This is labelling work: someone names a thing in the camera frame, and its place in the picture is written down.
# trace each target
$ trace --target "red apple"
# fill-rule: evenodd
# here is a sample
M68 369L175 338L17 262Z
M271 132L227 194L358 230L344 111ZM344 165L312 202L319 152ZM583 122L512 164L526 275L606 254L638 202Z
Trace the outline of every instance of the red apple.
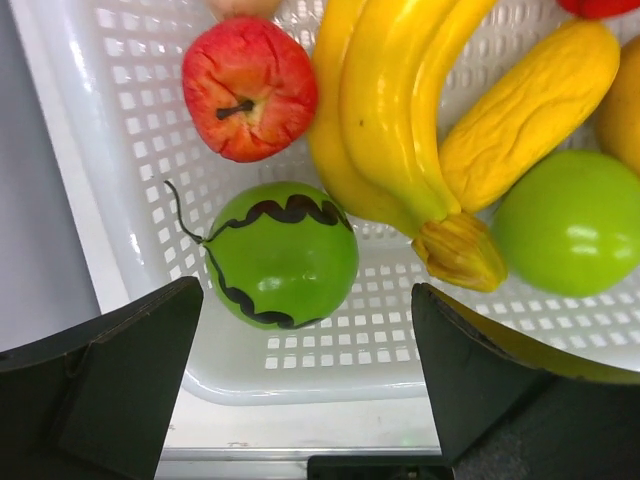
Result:
M182 87L204 142L240 163L289 146L309 128L318 103L305 50L259 17L230 18L200 35L185 54Z

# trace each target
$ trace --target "banana bunch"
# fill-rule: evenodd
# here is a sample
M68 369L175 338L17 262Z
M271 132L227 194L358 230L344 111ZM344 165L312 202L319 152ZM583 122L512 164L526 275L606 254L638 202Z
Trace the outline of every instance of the banana bunch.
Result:
M320 104L308 138L327 192L354 216L395 227L428 272L493 291L507 269L465 213L438 159L446 75L496 0L329 0L312 61Z

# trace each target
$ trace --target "apple stem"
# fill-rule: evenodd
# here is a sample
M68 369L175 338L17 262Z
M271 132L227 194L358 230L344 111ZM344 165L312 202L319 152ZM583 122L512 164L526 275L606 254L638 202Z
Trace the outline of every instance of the apple stem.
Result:
M196 235L191 230L189 230L185 226L184 221L182 220L182 205L180 203L180 195L178 194L178 190L176 189L176 187L173 186L173 183L171 183L169 180L165 180L164 184L167 187L169 187L169 190L171 190L171 193L173 193L173 196L176 199L176 207L177 207L177 212L176 213L178 215L178 224L180 225L180 228L182 229L182 231L185 234L187 234L189 237L191 237L191 240L193 240L198 245L202 245L202 243L205 242L205 239L202 238L200 235Z
M253 107L255 106L256 104L254 103L253 100L245 100L244 102L239 103L235 107L219 108L216 111L216 118L218 120L225 120L235 113L250 112L251 110L253 110Z

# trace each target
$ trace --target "plastic fruit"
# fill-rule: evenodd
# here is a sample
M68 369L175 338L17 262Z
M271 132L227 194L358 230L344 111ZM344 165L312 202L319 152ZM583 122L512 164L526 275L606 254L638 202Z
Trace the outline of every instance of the plastic fruit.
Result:
M176 199L175 187L171 188ZM351 291L358 247L344 212L302 183L245 190L227 203L207 238L216 293L236 317L262 329L300 328L330 316Z
M526 282L559 295L598 294L640 262L640 179L600 153L553 154L513 187L492 230Z
M600 22L572 19L540 41L453 127L440 165L462 208L504 195L593 113L620 65Z
M271 18L282 0L205 0L205 4L218 20L241 15Z
M344 14L337 2L329 3L314 55L320 71L341 67L339 75L319 74L323 108L310 137L327 190L350 213L411 236L431 275L497 288L506 269L487 229L461 212L442 179L436 144L446 75L495 0L368 0ZM426 107L414 109L420 72Z
M567 12L583 18L599 20L640 8L640 0L558 0Z
M259 17L231 18L200 35L185 54L182 87L204 142L236 162L289 146L311 124L318 102L306 51Z
M596 136L602 150L640 175L640 36L622 48L620 70L600 105Z

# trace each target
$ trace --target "gray wall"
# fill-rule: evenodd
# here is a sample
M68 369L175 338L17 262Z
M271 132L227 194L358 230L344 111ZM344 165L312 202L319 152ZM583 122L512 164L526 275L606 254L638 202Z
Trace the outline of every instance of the gray wall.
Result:
M0 0L0 352L99 315L8 0Z

